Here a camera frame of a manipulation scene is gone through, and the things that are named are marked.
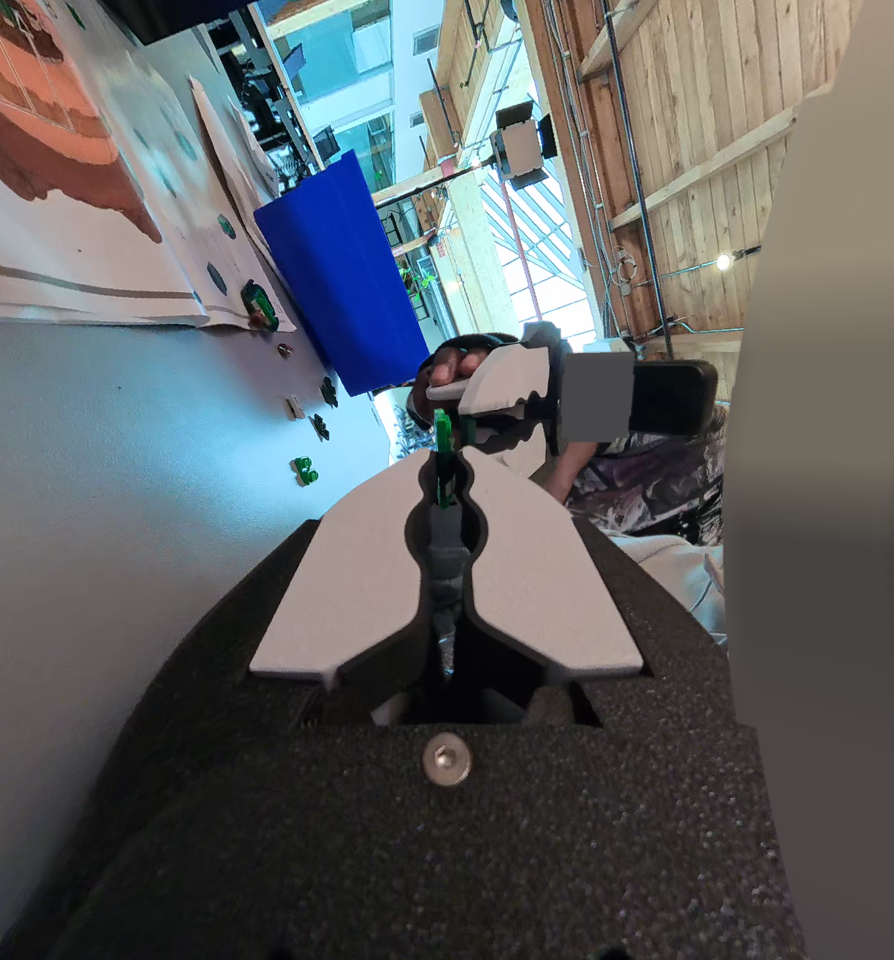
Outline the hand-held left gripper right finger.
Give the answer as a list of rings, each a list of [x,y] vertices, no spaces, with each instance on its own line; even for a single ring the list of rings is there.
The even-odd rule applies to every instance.
[[[466,501],[478,526],[473,614],[571,679],[629,677],[643,656],[568,510],[541,486],[473,448]]]

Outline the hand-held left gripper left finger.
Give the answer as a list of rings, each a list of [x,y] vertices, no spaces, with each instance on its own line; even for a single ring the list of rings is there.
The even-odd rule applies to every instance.
[[[408,545],[432,451],[416,451],[348,492],[319,523],[250,661],[261,677],[336,684],[344,666],[407,628],[421,567]]]

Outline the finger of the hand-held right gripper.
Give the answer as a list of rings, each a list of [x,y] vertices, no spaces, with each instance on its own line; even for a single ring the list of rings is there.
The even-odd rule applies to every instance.
[[[550,373],[547,347],[507,344],[492,350],[470,377],[429,386],[426,396],[434,403],[456,402],[462,417],[479,417],[546,399]]]
[[[531,478],[546,463],[548,441],[542,423],[514,423],[502,431],[487,431],[478,451],[518,476]]]

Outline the green studded plate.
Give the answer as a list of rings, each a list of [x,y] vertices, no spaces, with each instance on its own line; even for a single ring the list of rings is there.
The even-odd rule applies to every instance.
[[[442,406],[435,408],[433,434],[437,504],[441,509],[447,509],[456,504],[458,449],[463,439],[458,415]]]

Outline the person's right forearm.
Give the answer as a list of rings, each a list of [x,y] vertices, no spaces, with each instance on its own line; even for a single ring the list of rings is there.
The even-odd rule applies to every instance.
[[[577,479],[602,446],[597,441],[569,441],[544,483],[547,493],[561,505],[566,505]]]

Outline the white desk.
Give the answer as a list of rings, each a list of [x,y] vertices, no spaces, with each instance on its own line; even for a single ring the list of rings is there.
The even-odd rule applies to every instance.
[[[158,669],[288,534],[389,462],[324,371],[245,332],[0,323],[0,939]],[[319,479],[301,486],[291,460]]]

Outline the person's right hand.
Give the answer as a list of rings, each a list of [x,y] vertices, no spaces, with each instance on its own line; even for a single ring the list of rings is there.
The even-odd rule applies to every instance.
[[[405,401],[406,413],[422,431],[430,432],[435,421],[434,405],[429,388],[451,385],[471,378],[487,356],[501,346],[516,340],[494,333],[465,334],[447,340],[417,370]]]

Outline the black white patterned cloth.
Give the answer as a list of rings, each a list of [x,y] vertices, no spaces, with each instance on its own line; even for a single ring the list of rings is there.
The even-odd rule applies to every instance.
[[[673,535],[720,546],[727,432],[693,438],[633,434],[580,471],[566,507],[609,535]]]

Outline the grey zip sweater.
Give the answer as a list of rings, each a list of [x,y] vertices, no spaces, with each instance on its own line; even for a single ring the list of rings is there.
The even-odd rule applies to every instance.
[[[608,537],[727,650],[723,546],[693,545],[673,534]]]

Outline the blue fabric bin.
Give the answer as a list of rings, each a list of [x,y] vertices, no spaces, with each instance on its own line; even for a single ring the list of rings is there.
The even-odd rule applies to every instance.
[[[346,393],[414,380],[427,342],[356,152],[253,217],[305,330]]]

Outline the black conduit pipe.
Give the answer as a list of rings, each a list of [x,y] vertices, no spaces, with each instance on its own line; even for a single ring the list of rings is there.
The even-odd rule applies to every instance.
[[[629,155],[636,201],[640,209],[640,220],[641,220],[642,231],[644,234],[644,243],[645,243],[645,252],[646,252],[646,258],[647,258],[647,264],[648,264],[649,281],[650,281],[651,289],[654,294],[655,303],[657,306],[658,318],[660,320],[661,333],[662,333],[662,339],[664,341],[666,356],[669,361],[673,361],[674,349],[672,344],[671,330],[669,329],[667,310],[666,310],[664,297],[660,287],[659,275],[657,270],[656,246],[654,242],[652,228],[649,221],[646,195],[644,193],[639,157],[638,157],[636,141],[633,133],[631,103],[630,103],[630,98],[627,91],[627,85],[625,82],[623,66],[621,63],[621,51],[620,51],[618,36],[615,29],[615,20],[616,20],[615,15],[617,11],[614,9],[614,7],[610,6],[609,1],[601,1],[600,4],[603,10],[602,13],[604,18],[604,26],[607,31],[607,42],[608,42],[608,47],[611,55],[611,63],[613,65],[614,82],[616,85],[616,90],[617,90],[617,94],[620,102],[621,120],[622,120],[623,132],[625,137],[625,143],[626,143],[626,147]]]

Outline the studio light panel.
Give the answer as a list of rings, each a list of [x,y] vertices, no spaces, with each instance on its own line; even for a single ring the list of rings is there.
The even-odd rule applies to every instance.
[[[548,176],[546,162],[559,155],[552,118],[539,116],[537,110],[533,99],[499,109],[490,134],[499,180],[516,191],[543,182]]]

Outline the green leaf brick assembly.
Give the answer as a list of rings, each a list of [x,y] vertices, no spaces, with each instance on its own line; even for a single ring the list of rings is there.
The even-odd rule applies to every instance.
[[[278,315],[265,289],[254,280],[246,282],[240,290],[240,298],[247,313],[249,323],[249,312],[258,309],[263,312],[266,318],[266,329],[262,331],[277,331],[280,326]]]

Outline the white paper stack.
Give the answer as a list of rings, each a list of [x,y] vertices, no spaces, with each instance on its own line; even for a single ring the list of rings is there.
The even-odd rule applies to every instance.
[[[231,100],[218,111],[203,84],[188,77],[199,120],[240,213],[253,222],[257,210],[280,197],[277,169],[260,147],[241,109]]]

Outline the open instruction booklet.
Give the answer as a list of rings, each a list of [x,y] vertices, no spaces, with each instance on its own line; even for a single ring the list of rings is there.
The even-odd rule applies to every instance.
[[[194,102],[227,82],[196,39],[157,56],[100,2],[0,2],[0,320],[249,326],[257,282],[296,326]]]

